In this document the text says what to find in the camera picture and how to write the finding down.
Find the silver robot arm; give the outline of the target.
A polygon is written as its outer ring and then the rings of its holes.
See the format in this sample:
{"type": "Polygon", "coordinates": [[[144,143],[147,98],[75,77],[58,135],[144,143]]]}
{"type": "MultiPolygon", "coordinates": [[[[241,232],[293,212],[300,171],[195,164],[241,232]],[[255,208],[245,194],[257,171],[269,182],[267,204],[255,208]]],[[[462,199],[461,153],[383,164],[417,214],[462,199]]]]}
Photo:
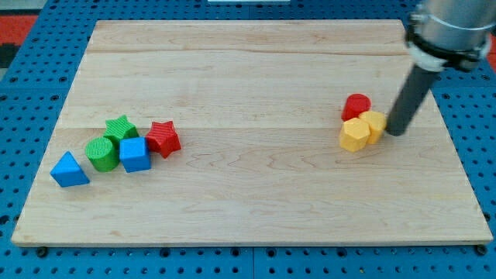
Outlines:
{"type": "Polygon", "coordinates": [[[415,64],[470,72],[491,48],[495,0],[423,0],[408,16],[405,44],[415,64]]]}

